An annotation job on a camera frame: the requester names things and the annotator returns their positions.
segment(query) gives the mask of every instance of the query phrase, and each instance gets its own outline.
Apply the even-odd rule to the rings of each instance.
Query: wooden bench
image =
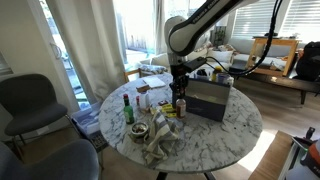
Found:
[[[245,69],[244,64],[234,64],[230,67],[232,72],[240,72]],[[277,86],[287,87],[299,90],[301,93],[301,104],[304,104],[307,92],[315,93],[315,97],[320,93],[320,82],[306,81],[282,76],[272,76],[260,73],[251,73],[246,76],[241,76],[246,79],[251,79],[259,82],[274,84]]]

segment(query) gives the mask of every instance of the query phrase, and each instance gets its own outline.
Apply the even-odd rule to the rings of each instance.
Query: round table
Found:
[[[171,101],[169,73],[156,75],[166,86],[149,90],[150,101]],[[150,113],[142,113],[136,106],[138,79],[116,89],[101,106],[100,129],[109,145],[128,159],[146,166],[142,144],[135,144],[128,136],[132,125],[127,125],[123,113],[123,94],[129,95],[135,120],[148,122]],[[247,155],[256,145],[262,131],[262,118],[254,103],[240,91],[231,88],[222,122],[187,113],[180,126],[180,138],[168,159],[154,169],[160,172],[203,173],[232,165]]]

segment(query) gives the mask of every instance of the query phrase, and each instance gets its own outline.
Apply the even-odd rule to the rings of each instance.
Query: bottle cap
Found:
[[[221,66],[216,66],[214,69],[215,70],[222,70],[222,67]]]

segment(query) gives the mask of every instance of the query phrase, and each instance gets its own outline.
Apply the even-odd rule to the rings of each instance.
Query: gray box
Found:
[[[230,85],[189,79],[186,89],[187,112],[221,122],[229,99]]]

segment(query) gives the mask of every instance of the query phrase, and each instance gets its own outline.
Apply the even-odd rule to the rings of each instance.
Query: tin can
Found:
[[[227,84],[228,83],[227,80],[229,77],[230,75],[227,73],[218,73],[216,77],[216,82],[221,84]]]

